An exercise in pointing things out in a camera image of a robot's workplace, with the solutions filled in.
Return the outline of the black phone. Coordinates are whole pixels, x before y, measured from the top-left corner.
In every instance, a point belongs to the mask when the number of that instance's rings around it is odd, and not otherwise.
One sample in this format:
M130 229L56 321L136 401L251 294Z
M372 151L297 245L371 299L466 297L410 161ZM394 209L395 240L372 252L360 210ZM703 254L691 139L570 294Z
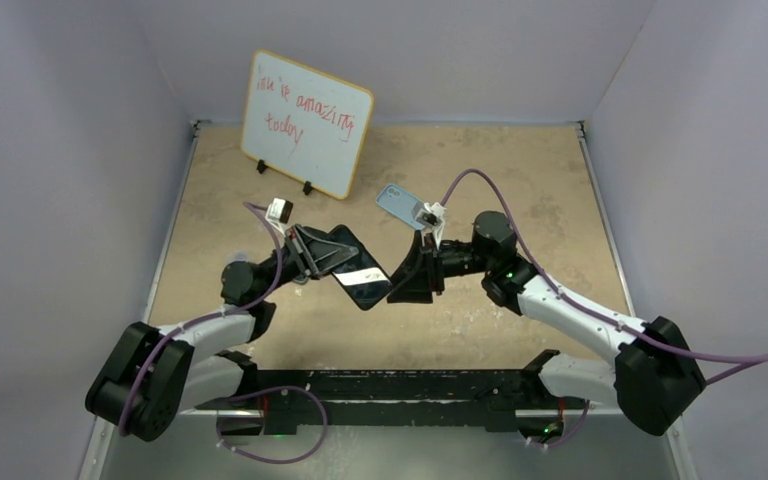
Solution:
M391 291L388 274L348 226L336 226L328 233L328 239L358 251L335 267L331 275L360 310L372 309Z

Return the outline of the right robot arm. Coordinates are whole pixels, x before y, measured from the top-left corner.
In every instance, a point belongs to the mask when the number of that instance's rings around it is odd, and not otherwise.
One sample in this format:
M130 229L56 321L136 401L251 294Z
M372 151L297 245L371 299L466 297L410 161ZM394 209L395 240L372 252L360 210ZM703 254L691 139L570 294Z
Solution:
M538 356L529 366L533 373L521 381L529 404L591 400L620 409L645 433L665 434L706 388L680 328L665 317L645 321L621 314L562 287L521 255L516 242L508 218L497 211L476 217L468 242L416 232L391 276L387 300L430 304L446 279L478 274L495 305L558 330L598 357Z

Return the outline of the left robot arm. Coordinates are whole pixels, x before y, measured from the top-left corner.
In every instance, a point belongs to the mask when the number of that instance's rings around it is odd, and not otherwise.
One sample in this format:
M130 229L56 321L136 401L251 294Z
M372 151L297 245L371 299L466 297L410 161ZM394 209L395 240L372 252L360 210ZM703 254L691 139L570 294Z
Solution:
M153 441L177 416L198 364L228 363L227 348L266 332L277 309L266 300L274 290L300 276L338 276L376 264L345 225L328 232L295 225L265 260L224 267L219 310L166 329L129 325L92 382L85 408L124 436Z

